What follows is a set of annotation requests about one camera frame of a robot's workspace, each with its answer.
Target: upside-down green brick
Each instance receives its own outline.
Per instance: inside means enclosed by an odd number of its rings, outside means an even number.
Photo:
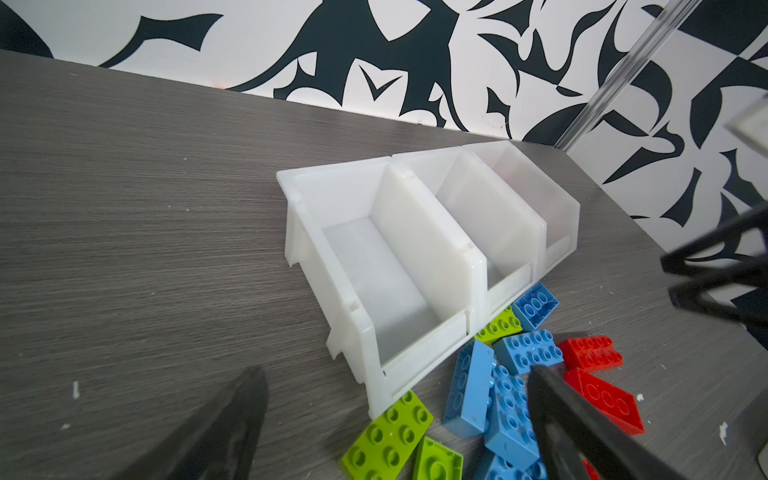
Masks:
[[[339,464],[353,480],[394,480],[433,419],[419,397],[408,391],[368,425]]]
[[[515,335],[522,331],[523,327],[520,326],[520,320],[518,320],[518,317],[512,312],[512,305],[510,305],[499,313],[488,326],[480,330],[478,334],[475,335],[475,338],[485,345],[490,346],[500,338]]]
[[[429,437],[419,443],[413,480],[462,480],[464,456]]]

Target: white plastic bin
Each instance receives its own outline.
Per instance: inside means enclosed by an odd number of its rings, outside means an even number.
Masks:
[[[547,222],[543,274],[576,250],[579,203],[568,192],[510,141],[470,144],[464,148],[476,153]]]
[[[483,161],[461,147],[397,154],[487,258],[478,332],[544,275],[547,224]]]
[[[485,257],[391,158],[284,170],[286,258],[323,309],[333,358],[377,418],[481,325]]]

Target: light blue brick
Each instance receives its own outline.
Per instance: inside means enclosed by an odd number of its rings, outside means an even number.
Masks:
[[[490,450],[485,450],[478,469],[475,470],[475,480],[532,480],[526,472],[518,470],[513,464]]]
[[[516,468],[525,470],[539,460],[538,444],[528,414],[525,384],[518,376],[495,370],[496,383],[488,413],[485,447]]]
[[[496,366],[493,349],[474,339],[458,352],[442,424],[464,438],[485,431],[485,417],[493,387],[491,371]]]
[[[520,320],[524,332],[533,332],[550,316],[560,302],[543,283],[536,283],[520,298],[512,302],[512,312]]]
[[[531,477],[531,480],[549,480],[547,476],[547,469],[544,467],[544,462],[539,460],[526,471]]]
[[[508,336],[493,344],[498,362],[513,375],[530,373],[531,366],[563,363],[563,352],[547,330]]]

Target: black and white wallpaper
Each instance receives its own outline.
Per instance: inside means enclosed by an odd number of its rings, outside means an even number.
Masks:
[[[0,48],[553,144],[651,1],[2,0]]]
[[[703,0],[568,152],[665,250],[768,198],[768,158],[724,128],[768,93],[767,27],[768,2]],[[763,251],[755,230],[694,261],[723,266]]]

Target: translucent plastic bin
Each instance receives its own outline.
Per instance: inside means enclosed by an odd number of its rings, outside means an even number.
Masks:
[[[482,327],[485,257],[389,157],[277,180],[288,263],[301,265],[331,327],[328,350],[366,384],[375,419]]]
[[[494,171],[462,147],[397,154],[488,259],[477,331],[541,279],[547,224]]]
[[[547,222],[544,273],[576,250],[579,203],[568,192],[510,141],[471,144],[464,148],[476,153]]]

